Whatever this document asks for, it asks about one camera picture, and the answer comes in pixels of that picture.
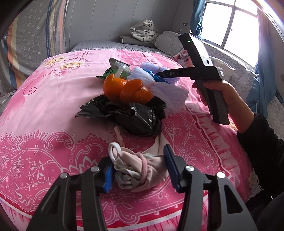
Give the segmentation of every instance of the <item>black sleeve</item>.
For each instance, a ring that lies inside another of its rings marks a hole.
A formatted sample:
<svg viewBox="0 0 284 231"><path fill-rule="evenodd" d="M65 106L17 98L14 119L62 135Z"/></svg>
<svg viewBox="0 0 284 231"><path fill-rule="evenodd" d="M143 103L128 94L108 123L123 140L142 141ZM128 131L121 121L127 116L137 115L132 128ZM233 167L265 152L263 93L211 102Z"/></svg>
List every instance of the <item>black sleeve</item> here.
<svg viewBox="0 0 284 231"><path fill-rule="evenodd" d="M260 186L273 198L284 191L284 141L278 139L265 117L255 114L249 129L237 133Z"/></svg>

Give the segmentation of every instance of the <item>screw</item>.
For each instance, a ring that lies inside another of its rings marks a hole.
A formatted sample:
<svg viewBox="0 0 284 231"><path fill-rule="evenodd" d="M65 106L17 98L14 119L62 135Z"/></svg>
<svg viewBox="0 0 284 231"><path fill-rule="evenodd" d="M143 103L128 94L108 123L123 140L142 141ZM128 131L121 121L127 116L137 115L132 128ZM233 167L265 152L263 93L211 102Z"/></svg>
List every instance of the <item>screw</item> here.
<svg viewBox="0 0 284 231"><path fill-rule="evenodd" d="M225 178L225 174L223 172L217 172L217 177L223 179Z"/></svg>
<svg viewBox="0 0 284 231"><path fill-rule="evenodd" d="M185 169L186 169L187 171L189 171L189 172L194 171L194 167L191 166L191 165L187 165L187 166L185 167Z"/></svg>
<svg viewBox="0 0 284 231"><path fill-rule="evenodd" d="M68 176L68 174L66 172L63 172L63 173L60 174L61 179L65 179L65 178L67 178L67 176Z"/></svg>
<svg viewBox="0 0 284 231"><path fill-rule="evenodd" d="M91 167L91 171L92 172L97 172L97 171L99 171L100 170L100 168L98 167L98 166L93 166L93 167Z"/></svg>

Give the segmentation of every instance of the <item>gray bedsheet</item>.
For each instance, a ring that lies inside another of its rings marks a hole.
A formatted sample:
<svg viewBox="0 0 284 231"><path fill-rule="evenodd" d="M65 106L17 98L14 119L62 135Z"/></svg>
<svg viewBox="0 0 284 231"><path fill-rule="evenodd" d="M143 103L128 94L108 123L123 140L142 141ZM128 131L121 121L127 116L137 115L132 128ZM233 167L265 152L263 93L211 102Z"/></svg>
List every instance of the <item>gray bedsheet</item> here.
<svg viewBox="0 0 284 231"><path fill-rule="evenodd" d="M111 41L83 41L79 42L71 51L83 51L83 50L129 50L129 51L141 51L141 52L149 52L149 53L157 53L163 56L168 56L164 52L137 45L130 44L122 44L118 42Z"/></svg>

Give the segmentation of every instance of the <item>bed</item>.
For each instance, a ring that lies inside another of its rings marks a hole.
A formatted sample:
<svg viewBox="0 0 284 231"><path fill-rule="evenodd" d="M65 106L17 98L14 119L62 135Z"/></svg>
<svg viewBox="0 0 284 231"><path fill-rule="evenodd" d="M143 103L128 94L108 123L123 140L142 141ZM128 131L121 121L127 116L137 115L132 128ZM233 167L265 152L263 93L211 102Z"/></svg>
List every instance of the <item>bed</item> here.
<svg viewBox="0 0 284 231"><path fill-rule="evenodd" d="M128 51L140 51L147 53L160 54L163 56L168 56L166 53L146 47L131 44L122 44L113 41L83 41L78 43L71 51L85 51L85 50L128 50Z"/></svg>
<svg viewBox="0 0 284 231"><path fill-rule="evenodd" d="M159 51L126 47L80 48L46 59L20 86L1 115L0 202L19 231L26 229L61 172L84 172L106 156L108 144L116 140L114 123L75 118L79 106L103 93L103 82L96 76L109 68L109 58L126 62L131 68L145 61L181 67ZM252 167L238 143L236 128L233 123L223 126L211 120L192 83L189 78L177 83L189 90L189 96L180 113L163 120L162 132L177 155L202 172L224 172L247 201L252 190ZM133 151L141 152L154 143L155 137L134 137L120 130L125 146ZM109 230L172 231L178 224L183 197L174 191L168 178L139 193L121 190L115 184L101 201ZM202 230L206 230L207 211L208 195L204 192ZM77 227L83 230L79 194Z"/></svg>

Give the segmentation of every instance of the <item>stuffed tiger toy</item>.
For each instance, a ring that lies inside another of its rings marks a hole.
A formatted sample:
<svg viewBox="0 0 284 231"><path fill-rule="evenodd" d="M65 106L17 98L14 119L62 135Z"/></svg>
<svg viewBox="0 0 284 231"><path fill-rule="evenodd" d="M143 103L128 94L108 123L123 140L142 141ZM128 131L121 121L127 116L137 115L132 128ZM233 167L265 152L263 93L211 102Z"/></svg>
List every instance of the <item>stuffed tiger toy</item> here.
<svg viewBox="0 0 284 231"><path fill-rule="evenodd" d="M130 33L134 38L147 43L154 43L159 35L155 32L155 25L150 19L144 19L131 27Z"/></svg>

